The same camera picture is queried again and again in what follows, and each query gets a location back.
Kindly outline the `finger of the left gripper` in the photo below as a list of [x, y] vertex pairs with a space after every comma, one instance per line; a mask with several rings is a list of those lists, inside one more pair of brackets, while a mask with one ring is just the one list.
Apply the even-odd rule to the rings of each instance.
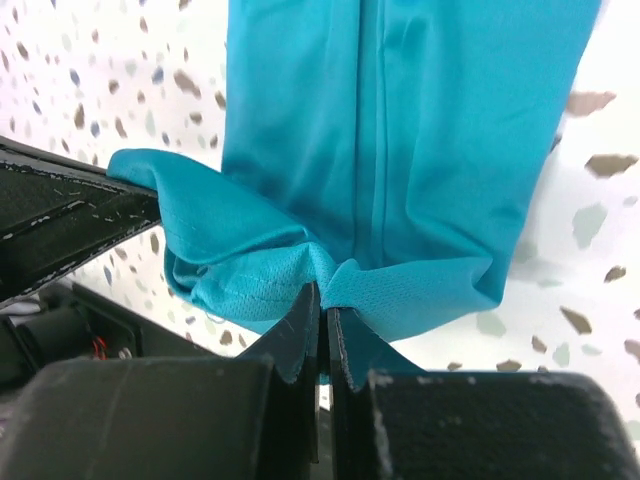
[[154, 191], [1, 140], [1, 304], [10, 305], [157, 225]]

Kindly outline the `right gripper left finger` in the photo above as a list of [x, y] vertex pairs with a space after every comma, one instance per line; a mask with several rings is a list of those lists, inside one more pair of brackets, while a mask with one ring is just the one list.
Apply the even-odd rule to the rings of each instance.
[[73, 359], [41, 370], [1, 437], [5, 479], [308, 479], [319, 292], [234, 357]]

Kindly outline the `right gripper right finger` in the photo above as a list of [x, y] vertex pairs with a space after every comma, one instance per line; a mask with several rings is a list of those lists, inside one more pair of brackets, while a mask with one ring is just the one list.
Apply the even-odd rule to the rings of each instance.
[[326, 314], [338, 479], [635, 479], [610, 397], [589, 377], [424, 370], [352, 310]]

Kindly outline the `teal t-shirt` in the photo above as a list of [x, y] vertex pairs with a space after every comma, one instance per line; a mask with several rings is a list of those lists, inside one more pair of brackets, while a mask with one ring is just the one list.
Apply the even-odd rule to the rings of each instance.
[[314, 283], [387, 341], [502, 300], [597, 1], [233, 1], [222, 167], [116, 152], [165, 277], [256, 333]]

